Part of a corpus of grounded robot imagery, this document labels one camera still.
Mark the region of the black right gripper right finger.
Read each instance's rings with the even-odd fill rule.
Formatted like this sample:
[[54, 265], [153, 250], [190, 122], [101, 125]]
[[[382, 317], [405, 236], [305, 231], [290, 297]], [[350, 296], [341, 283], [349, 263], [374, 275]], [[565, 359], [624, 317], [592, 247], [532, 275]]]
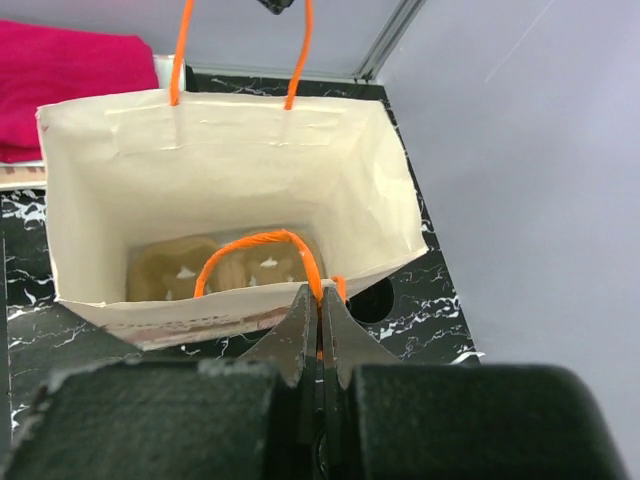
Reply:
[[402, 362], [327, 289], [323, 453], [332, 479], [624, 479], [587, 385], [553, 365]]

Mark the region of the brown pulp cup carrier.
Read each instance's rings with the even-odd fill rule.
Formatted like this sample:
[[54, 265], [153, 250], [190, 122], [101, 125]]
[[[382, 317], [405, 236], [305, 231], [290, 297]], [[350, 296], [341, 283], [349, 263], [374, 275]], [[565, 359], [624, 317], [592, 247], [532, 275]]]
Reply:
[[[188, 236], [140, 249], [129, 263], [126, 300], [146, 302], [191, 298], [205, 263], [220, 248], [208, 236]], [[291, 242], [272, 242], [224, 255], [209, 275], [204, 293], [304, 282], [306, 279], [297, 247]]]

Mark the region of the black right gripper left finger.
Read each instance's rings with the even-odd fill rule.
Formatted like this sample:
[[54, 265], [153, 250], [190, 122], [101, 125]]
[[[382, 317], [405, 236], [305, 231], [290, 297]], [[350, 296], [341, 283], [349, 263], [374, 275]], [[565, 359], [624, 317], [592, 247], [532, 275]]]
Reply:
[[38, 390], [5, 479], [314, 479], [316, 300], [237, 359], [127, 359], [58, 370]]

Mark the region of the printed paper takeout bag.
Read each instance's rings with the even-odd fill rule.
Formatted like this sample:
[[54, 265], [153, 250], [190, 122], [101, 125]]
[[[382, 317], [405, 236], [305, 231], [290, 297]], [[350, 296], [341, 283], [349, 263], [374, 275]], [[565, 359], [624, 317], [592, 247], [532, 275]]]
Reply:
[[296, 229], [349, 295], [427, 250], [402, 143], [376, 100], [168, 88], [46, 105], [36, 120], [57, 301], [143, 350], [267, 328], [299, 286], [130, 302], [137, 248]]

